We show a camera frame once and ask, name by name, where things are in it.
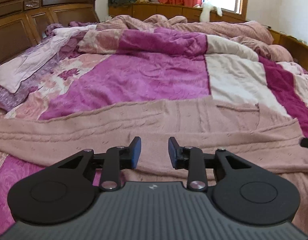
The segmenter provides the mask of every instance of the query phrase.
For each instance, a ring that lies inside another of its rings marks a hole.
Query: pillow
[[[280,45],[269,45],[272,61],[275,62],[294,62],[291,53]]]
[[[230,39],[231,41],[236,41],[242,45],[249,47],[254,50],[258,55],[265,57],[266,59],[271,59],[271,53],[268,49],[268,45],[262,41],[258,41],[246,36],[238,36]]]

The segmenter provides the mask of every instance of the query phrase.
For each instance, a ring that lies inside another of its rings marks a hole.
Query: window frame
[[[240,11],[239,11],[239,13],[235,12],[235,11],[237,11],[238,1],[236,2],[236,5],[235,5],[235,11],[230,11],[230,10],[222,8],[223,15],[230,16],[230,17],[233,17],[235,19],[244,21],[244,20],[246,20],[247,3],[248,3],[248,0],[240,0],[240,6],[239,6]]]

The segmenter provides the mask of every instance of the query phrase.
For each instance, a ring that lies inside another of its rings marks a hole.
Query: wooden cabinet
[[[109,7],[109,15],[115,17],[117,15],[129,15],[132,16],[133,6],[119,6],[119,7]]]
[[[189,22],[199,22],[201,12],[201,8],[183,8],[183,15],[187,18]]]
[[[157,10],[157,5],[133,5],[133,17],[140,19],[141,21],[146,20],[148,17],[155,15]]]
[[[156,3],[135,3],[129,6],[109,7],[109,15],[115,17],[117,15],[130,15],[139,20],[146,20],[154,14],[161,14],[166,18],[171,19],[178,15],[183,15],[187,18],[189,23],[199,22],[199,17],[202,13],[201,8],[191,8],[181,5],[166,5]],[[229,22],[229,23],[243,23],[244,20],[239,19],[236,14],[224,11],[223,16],[219,17],[216,12],[212,11],[210,14],[210,22]]]
[[[273,44],[281,45],[286,48],[294,59],[297,59],[297,63],[303,68],[308,70],[308,46],[299,42],[292,36],[287,36],[282,33],[270,30],[274,41]]]
[[[183,8],[181,6],[158,5],[156,14],[164,15],[167,19],[182,15]]]
[[[211,22],[228,22],[228,23],[243,23],[245,21],[237,19],[233,16],[223,14],[222,17],[218,16],[216,12],[211,12]]]

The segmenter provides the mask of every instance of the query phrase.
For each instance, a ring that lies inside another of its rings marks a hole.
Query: white stuffed toy
[[[220,16],[220,17],[222,17],[222,15],[223,15],[222,9],[220,7],[213,5],[211,0],[203,2],[201,6],[199,4],[194,6],[194,8],[198,8],[198,7],[203,8],[201,16],[199,17],[199,22],[201,22],[201,23],[209,23],[210,22],[210,12],[211,11],[216,11],[217,15]]]

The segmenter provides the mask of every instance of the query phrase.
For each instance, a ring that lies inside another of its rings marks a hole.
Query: metal pivot screw
[[[225,152],[226,151],[226,148],[225,147],[218,147],[217,150],[219,152]]]
[[[115,189],[117,187],[117,183],[115,181],[107,180],[104,181],[101,186],[105,189]]]
[[[190,187],[193,189],[203,189],[206,187],[206,184],[202,181],[195,180],[190,183]]]

